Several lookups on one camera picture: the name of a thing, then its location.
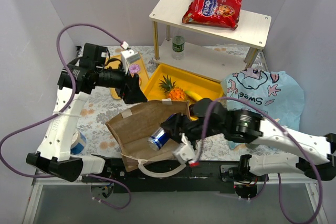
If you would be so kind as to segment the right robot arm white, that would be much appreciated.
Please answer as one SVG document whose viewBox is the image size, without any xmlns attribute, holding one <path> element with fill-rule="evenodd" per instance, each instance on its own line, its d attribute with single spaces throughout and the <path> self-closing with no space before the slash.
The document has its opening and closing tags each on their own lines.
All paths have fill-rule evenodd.
<svg viewBox="0 0 336 224">
<path fill-rule="evenodd" d="M 236 167 L 224 172 L 226 179 L 241 182 L 270 173 L 297 173 L 322 181 L 335 178 L 335 134 L 301 133 L 279 125 L 256 108 L 228 110 L 209 98 L 196 102 L 191 111 L 198 118 L 196 121 L 176 113 L 161 123 L 170 138 L 180 144 L 174 156 L 181 164 L 197 165 L 203 139 L 223 134 L 235 143 L 265 145 L 282 151 L 275 155 L 242 155 Z"/>
</svg>

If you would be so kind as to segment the white capped bottle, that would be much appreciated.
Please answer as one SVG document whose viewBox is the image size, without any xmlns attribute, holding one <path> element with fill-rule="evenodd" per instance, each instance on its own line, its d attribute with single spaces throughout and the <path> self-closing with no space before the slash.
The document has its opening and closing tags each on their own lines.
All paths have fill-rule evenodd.
<svg viewBox="0 0 336 224">
<path fill-rule="evenodd" d="M 183 36 L 174 36 L 172 41 L 172 57 L 176 60 L 180 60 L 184 56 L 185 40 Z"/>
</svg>

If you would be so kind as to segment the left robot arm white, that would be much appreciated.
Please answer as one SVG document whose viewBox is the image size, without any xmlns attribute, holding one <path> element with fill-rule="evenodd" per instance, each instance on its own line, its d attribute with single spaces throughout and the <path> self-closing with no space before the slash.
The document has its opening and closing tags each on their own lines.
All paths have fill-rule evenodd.
<svg viewBox="0 0 336 224">
<path fill-rule="evenodd" d="M 57 86 L 54 119 L 51 120 L 43 141 L 26 163 L 36 169 L 74 182 L 79 176 L 93 174 L 100 182 L 111 178 L 112 170 L 98 155 L 72 155 L 70 147 L 77 129 L 80 112 L 95 87 L 114 88 L 126 104 L 146 102 L 140 89 L 140 77 L 130 72 L 130 66 L 140 59 L 132 49 L 122 51 L 117 68 L 107 65 L 116 59 L 106 47 L 86 43 L 83 55 L 63 68 Z"/>
</svg>

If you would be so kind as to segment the blue plastic grocery bag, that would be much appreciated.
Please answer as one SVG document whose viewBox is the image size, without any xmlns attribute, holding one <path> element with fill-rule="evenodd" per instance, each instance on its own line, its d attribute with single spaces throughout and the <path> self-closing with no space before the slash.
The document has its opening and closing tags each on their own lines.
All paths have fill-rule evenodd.
<svg viewBox="0 0 336 224">
<path fill-rule="evenodd" d="M 225 96 L 243 100 L 278 120 L 280 125 L 299 130 L 304 91 L 286 72 L 247 68 L 229 74 L 221 86 Z"/>
</svg>

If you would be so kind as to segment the blue silver can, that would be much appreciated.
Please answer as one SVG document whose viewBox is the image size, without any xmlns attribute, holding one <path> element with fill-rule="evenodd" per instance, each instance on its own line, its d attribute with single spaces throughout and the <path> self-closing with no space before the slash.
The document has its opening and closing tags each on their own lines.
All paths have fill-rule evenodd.
<svg viewBox="0 0 336 224">
<path fill-rule="evenodd" d="M 169 133 L 159 127 L 153 134 L 148 137 L 147 143 L 155 150 L 160 150 L 170 139 Z"/>
</svg>

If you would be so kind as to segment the brown paper bag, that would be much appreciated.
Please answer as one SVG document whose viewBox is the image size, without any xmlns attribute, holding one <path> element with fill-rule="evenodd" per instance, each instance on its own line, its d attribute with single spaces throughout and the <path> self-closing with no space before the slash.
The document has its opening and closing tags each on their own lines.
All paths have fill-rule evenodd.
<svg viewBox="0 0 336 224">
<path fill-rule="evenodd" d="M 185 164 L 167 172 L 152 172 L 145 166 L 160 161 L 173 161 L 173 151 L 178 144 L 173 140 L 158 151 L 148 144 L 148 138 L 169 116 L 182 113 L 190 118 L 189 104 L 178 101 L 152 100 L 139 103 L 114 116 L 106 126 L 121 148 L 122 161 L 127 172 L 139 170 L 154 178 L 167 178 L 181 172 Z"/>
</svg>

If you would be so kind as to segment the toy pineapple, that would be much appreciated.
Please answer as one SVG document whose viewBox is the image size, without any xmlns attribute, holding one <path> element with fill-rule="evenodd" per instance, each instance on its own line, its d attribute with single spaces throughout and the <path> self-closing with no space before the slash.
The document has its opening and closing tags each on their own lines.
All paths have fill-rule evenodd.
<svg viewBox="0 0 336 224">
<path fill-rule="evenodd" d="M 176 85 L 175 81 L 172 81 L 169 75 L 163 76 L 163 79 L 160 80 L 159 87 L 163 90 L 167 99 L 172 101 L 187 101 L 187 96 L 185 91 Z"/>
</svg>

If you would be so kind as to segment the red candy bag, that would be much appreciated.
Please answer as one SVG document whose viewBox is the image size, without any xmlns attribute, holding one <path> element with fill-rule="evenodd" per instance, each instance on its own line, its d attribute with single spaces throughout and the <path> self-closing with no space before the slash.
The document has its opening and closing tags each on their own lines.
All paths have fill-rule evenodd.
<svg viewBox="0 0 336 224">
<path fill-rule="evenodd" d="M 200 24 L 235 30 L 242 0 L 193 0 L 182 17 L 184 24 Z"/>
</svg>

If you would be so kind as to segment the yellow banana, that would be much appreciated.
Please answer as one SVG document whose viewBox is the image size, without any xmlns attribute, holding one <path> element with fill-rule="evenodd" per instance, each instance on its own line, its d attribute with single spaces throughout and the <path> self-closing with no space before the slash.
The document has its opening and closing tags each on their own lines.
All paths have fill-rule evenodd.
<svg viewBox="0 0 336 224">
<path fill-rule="evenodd" d="M 200 101 L 201 99 L 203 99 L 202 96 L 200 96 L 199 94 L 197 94 L 197 93 L 194 92 L 194 91 L 185 90 L 184 92 L 185 92 L 185 94 L 186 94 L 189 98 L 191 98 L 191 99 L 194 100 L 195 102 L 198 102 L 198 101 Z"/>
</svg>

